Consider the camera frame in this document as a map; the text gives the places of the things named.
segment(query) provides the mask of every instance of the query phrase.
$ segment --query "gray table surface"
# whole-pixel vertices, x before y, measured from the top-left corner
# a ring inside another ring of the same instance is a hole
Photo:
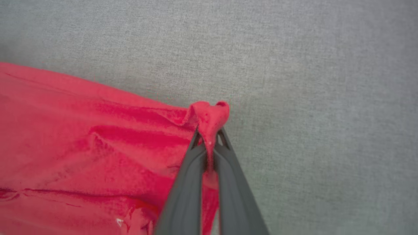
[[[0,60],[228,101],[271,234],[418,234],[416,0],[1,0]]]

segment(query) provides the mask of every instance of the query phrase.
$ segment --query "gray background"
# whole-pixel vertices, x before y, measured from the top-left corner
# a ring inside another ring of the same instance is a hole
[[[1,61],[171,105],[228,101],[271,234],[418,234],[418,1],[0,7]]]

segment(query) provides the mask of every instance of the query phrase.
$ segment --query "red fabric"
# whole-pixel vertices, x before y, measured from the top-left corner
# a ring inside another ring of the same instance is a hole
[[[196,126],[211,151],[229,107],[173,107],[0,63],[0,113],[0,233],[150,235]],[[213,172],[202,200],[209,234]]]

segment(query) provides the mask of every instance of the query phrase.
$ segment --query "red cloth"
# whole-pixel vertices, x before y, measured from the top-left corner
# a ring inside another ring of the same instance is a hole
[[[0,63],[0,113],[0,233],[150,235],[196,126],[211,150],[229,107],[173,107]],[[213,172],[202,200],[209,234]]]

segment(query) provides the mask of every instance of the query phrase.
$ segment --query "gray fabric surface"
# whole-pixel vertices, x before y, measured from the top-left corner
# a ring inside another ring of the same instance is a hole
[[[418,234],[416,0],[0,7],[1,61],[177,106],[228,101],[271,234]]]

